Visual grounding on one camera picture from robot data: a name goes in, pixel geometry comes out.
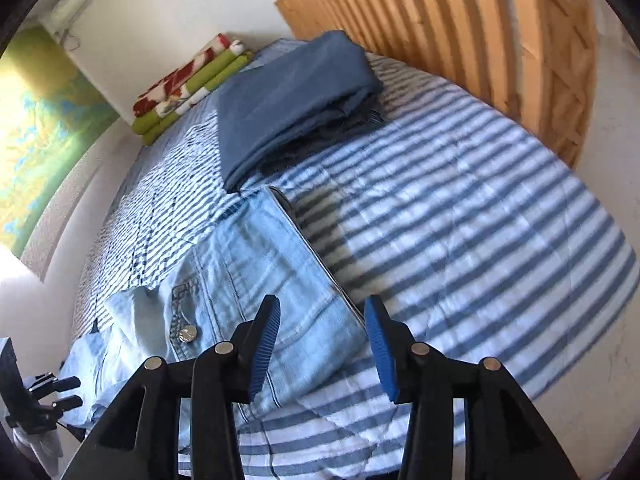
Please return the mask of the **light blue denim jeans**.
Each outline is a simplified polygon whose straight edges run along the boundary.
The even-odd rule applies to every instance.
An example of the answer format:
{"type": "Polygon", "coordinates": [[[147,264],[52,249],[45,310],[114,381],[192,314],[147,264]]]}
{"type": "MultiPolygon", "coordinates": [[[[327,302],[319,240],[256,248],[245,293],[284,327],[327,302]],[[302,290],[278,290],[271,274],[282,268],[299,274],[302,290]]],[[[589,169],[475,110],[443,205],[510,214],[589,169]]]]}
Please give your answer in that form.
{"type": "Polygon", "coordinates": [[[213,229],[153,288],[116,292],[111,325],[82,336],[61,374],[76,376],[81,406],[63,417],[89,429],[143,361],[190,360],[252,320],[267,295],[281,317],[264,382],[236,408],[243,426],[319,387],[364,344],[362,317],[298,228],[276,188],[227,208],[213,229]]]}

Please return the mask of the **blue white striped bedspread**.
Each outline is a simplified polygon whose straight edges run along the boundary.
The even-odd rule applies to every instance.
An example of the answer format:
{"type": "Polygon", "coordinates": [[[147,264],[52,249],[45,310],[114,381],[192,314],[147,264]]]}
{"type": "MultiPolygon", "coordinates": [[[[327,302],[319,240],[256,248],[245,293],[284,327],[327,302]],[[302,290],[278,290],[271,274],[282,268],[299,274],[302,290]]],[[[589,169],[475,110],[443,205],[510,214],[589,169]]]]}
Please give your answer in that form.
{"type": "Polygon", "coordinates": [[[385,120],[323,133],[299,160],[227,193],[209,96],[140,153],[86,263],[65,371],[90,429],[150,353],[190,358],[236,321],[186,255],[219,220],[280,191],[353,332],[367,296],[450,358],[500,359],[538,398],[624,313],[639,285],[611,215],[537,139],[455,84],[371,55],[385,120]]]}

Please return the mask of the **green red floral folded blanket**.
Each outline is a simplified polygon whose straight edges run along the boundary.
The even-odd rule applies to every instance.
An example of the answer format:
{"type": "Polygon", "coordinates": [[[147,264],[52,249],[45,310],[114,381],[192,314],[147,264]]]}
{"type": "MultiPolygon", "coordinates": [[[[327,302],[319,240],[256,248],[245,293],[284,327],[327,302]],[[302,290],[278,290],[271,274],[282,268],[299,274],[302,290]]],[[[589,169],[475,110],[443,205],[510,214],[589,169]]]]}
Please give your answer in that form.
{"type": "Polygon", "coordinates": [[[137,97],[132,131],[145,146],[252,60],[241,40],[218,34],[190,61],[166,75],[137,97]]]}

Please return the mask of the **folded dark blue cloth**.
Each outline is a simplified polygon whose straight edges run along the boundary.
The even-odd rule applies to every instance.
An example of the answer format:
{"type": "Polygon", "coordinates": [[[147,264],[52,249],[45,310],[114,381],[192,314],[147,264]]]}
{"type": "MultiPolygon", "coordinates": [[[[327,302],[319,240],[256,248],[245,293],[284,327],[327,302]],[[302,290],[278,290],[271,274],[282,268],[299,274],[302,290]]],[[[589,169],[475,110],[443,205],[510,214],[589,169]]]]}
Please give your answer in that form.
{"type": "Polygon", "coordinates": [[[237,191],[288,144],[366,122],[383,89],[366,51],[341,30],[233,76],[217,98],[224,189],[237,191]]]}

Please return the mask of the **wooden slatted headboard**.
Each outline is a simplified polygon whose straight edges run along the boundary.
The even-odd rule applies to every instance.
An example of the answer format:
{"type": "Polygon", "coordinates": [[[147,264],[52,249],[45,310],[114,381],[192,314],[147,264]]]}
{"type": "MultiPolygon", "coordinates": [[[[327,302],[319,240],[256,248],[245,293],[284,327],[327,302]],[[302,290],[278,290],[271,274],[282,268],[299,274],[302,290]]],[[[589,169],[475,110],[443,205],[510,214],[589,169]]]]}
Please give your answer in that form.
{"type": "Polygon", "coordinates": [[[366,50],[442,76],[575,167],[590,123],[591,0],[277,0],[294,37],[342,30],[366,50]]]}

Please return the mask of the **green yellow wall map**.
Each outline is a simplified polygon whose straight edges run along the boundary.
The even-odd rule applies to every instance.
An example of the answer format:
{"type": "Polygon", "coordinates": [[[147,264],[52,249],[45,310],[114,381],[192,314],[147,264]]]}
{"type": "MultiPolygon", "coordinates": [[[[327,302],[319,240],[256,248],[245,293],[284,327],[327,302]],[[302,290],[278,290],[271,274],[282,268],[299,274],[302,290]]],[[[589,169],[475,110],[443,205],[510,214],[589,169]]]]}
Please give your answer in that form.
{"type": "Polygon", "coordinates": [[[70,170],[118,118],[40,26],[1,57],[1,244],[19,257],[70,170]]]}

